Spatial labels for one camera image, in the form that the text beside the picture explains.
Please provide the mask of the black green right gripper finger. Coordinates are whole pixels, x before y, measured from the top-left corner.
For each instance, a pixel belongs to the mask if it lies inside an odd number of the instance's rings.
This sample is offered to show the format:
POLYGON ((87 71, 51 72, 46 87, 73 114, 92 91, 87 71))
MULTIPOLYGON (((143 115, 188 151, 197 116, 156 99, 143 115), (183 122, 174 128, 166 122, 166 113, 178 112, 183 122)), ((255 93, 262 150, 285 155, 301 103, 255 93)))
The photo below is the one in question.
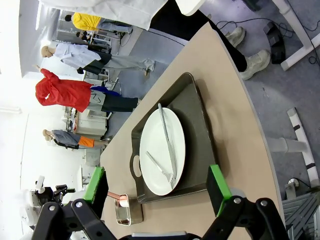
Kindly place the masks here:
POLYGON ((279 212, 270 198, 255 202, 233 195, 220 167, 208 167, 206 189, 215 220, 203 240, 227 240, 234 228, 244 228, 252 240, 286 240, 288 234, 279 212))

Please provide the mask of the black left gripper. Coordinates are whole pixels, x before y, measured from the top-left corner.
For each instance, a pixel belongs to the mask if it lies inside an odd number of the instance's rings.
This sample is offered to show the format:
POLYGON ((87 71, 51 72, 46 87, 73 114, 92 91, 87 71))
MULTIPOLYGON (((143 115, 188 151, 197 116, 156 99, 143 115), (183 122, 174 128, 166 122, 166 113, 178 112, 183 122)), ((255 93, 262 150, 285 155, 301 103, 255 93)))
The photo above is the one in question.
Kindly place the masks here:
POLYGON ((68 240, 72 233, 84 231, 90 240, 114 240, 115 236, 101 221, 108 195, 108 181, 103 167, 96 167, 82 198, 63 206, 63 198, 75 193, 66 184, 42 187, 37 198, 42 207, 32 234, 33 240, 68 240))

